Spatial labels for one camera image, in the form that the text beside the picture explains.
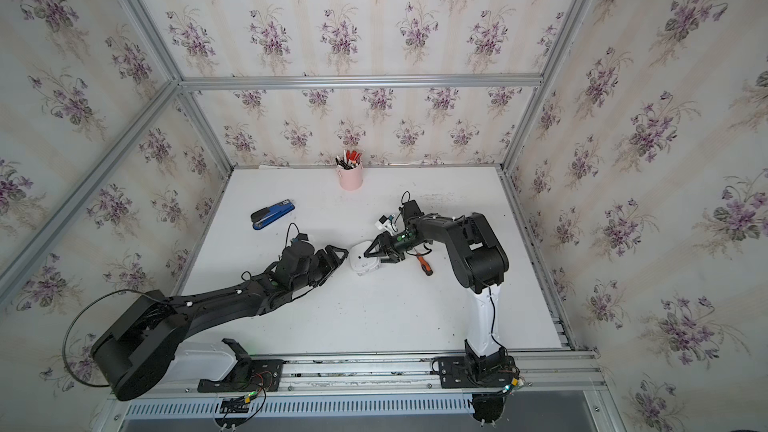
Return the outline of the orange handled screwdriver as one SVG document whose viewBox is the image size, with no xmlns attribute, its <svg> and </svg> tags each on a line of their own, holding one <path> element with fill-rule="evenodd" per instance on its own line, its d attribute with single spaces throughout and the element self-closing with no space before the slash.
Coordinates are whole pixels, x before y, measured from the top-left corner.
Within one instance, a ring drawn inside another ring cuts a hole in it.
<svg viewBox="0 0 768 432">
<path fill-rule="evenodd" d="M 425 273 L 426 276 L 432 276 L 433 270 L 430 266 L 430 264 L 427 262 L 427 260 L 424 258 L 423 255 L 418 255 L 417 259 L 420 263 L 422 271 Z"/>
</svg>

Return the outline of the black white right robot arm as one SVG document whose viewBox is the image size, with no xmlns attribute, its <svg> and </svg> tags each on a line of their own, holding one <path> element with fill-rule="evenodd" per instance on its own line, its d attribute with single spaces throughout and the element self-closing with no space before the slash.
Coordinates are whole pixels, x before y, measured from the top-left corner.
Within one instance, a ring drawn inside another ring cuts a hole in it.
<svg viewBox="0 0 768 432">
<path fill-rule="evenodd" d="M 366 258 L 398 263 L 418 246 L 442 244 L 458 283 L 471 292 L 473 326 L 465 340 L 468 373 L 478 381 L 510 371 L 509 355 L 497 337 L 500 286 L 509 260 L 486 217 L 480 213 L 451 218 L 437 214 L 404 217 L 404 230 L 381 232 L 363 252 Z"/>
</svg>

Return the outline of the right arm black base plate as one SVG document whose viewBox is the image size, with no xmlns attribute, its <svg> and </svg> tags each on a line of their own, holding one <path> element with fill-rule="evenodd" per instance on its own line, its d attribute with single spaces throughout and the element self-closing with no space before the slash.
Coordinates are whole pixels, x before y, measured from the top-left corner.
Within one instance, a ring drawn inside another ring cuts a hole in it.
<svg viewBox="0 0 768 432">
<path fill-rule="evenodd" d="M 431 361 L 432 373 L 443 389 L 498 389 L 505 392 L 523 384 L 520 369 L 505 349 L 488 356 L 467 352 L 462 356 L 437 357 Z"/>
</svg>

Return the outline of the aluminium front rail frame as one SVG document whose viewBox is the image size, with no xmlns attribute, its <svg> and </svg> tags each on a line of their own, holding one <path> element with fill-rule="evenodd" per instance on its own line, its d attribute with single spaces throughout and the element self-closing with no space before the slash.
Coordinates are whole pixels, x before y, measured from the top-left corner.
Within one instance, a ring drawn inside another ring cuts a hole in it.
<svg viewBox="0 0 768 432">
<path fill-rule="evenodd" d="M 438 376 L 432 373 L 431 361 L 454 355 L 464 354 L 256 356 L 228 348 L 215 352 L 189 349 L 177 353 L 160 383 L 141 396 L 176 389 L 198 393 L 197 385 L 201 379 L 219 381 L 236 363 L 250 359 L 284 361 L 278 390 L 270 393 L 397 394 L 457 390 L 493 394 L 520 389 L 572 391 L 604 390 L 607 387 L 604 374 L 592 354 L 561 350 L 509 352 L 520 369 L 523 384 L 507 392 L 480 388 L 443 389 Z"/>
</svg>

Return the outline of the white ventilation grille strip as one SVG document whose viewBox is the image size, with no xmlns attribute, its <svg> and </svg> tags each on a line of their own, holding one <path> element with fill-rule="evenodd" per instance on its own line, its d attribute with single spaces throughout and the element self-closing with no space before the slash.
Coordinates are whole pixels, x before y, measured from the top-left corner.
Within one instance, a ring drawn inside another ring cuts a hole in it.
<svg viewBox="0 0 768 432">
<path fill-rule="evenodd" d="M 227 412 L 222 397 L 136 399 L 127 406 L 128 420 L 235 418 L 315 418 L 474 413 L 471 396 L 449 394 L 384 394 L 336 396 L 270 396 Z"/>
</svg>

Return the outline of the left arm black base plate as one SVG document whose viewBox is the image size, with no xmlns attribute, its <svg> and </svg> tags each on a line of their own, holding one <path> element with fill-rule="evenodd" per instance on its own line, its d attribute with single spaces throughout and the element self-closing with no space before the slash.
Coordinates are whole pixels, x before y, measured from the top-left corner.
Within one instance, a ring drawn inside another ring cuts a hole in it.
<svg viewBox="0 0 768 432">
<path fill-rule="evenodd" d="M 278 390 L 284 361 L 280 359 L 250 359 L 240 361 L 221 380 L 201 379 L 198 393 L 254 392 L 261 388 L 267 392 Z"/>
</svg>

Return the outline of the white square alarm clock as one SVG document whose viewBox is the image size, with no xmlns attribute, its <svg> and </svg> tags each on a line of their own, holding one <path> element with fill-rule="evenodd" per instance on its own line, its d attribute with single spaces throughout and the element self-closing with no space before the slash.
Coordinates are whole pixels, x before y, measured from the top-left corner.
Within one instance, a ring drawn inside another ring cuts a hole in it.
<svg viewBox="0 0 768 432">
<path fill-rule="evenodd" d="M 367 257 L 365 252 L 373 244 L 372 241 L 364 241 L 349 250 L 349 266 L 358 276 L 364 276 L 375 271 L 381 266 L 379 257 Z"/>
</svg>

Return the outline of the pink pen cup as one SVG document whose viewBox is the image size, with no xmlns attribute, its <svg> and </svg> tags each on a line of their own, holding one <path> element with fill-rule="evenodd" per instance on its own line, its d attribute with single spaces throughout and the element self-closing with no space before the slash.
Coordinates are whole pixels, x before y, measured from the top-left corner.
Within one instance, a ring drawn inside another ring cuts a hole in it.
<svg viewBox="0 0 768 432">
<path fill-rule="evenodd" d="M 340 187 L 345 191 L 355 191 L 363 185 L 363 166 L 356 165 L 352 168 L 338 166 L 336 168 Z"/>
</svg>

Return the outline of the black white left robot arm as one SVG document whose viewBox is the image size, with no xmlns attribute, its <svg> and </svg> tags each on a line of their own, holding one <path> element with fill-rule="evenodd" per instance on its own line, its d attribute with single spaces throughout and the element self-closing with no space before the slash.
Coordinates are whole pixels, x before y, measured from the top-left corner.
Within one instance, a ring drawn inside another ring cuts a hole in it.
<svg viewBox="0 0 768 432">
<path fill-rule="evenodd" d="M 183 341 L 295 301 L 297 291 L 324 285 L 348 256 L 340 247 L 316 250 L 297 241 L 264 272 L 237 285 L 186 296 L 142 293 L 92 344 L 91 357 L 119 400 L 135 399 L 160 383 Z"/>
</svg>

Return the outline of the blue black stapler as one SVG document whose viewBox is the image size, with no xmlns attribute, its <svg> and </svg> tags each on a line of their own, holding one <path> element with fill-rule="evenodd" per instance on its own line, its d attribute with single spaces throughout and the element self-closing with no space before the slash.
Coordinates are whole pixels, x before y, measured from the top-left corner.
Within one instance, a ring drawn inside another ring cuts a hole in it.
<svg viewBox="0 0 768 432">
<path fill-rule="evenodd" d="M 263 207 L 250 215 L 252 228 L 262 230 L 295 209 L 290 199 L 285 199 L 273 205 Z"/>
</svg>

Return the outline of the red and black pens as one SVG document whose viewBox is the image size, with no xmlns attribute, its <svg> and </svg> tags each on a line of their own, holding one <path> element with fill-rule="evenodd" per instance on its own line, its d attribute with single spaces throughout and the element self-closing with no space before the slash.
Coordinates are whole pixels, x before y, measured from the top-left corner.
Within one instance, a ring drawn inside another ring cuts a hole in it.
<svg viewBox="0 0 768 432">
<path fill-rule="evenodd" d="M 362 154 L 357 150 L 344 150 L 341 156 L 335 157 L 336 166 L 342 170 L 354 170 L 362 164 Z"/>
</svg>

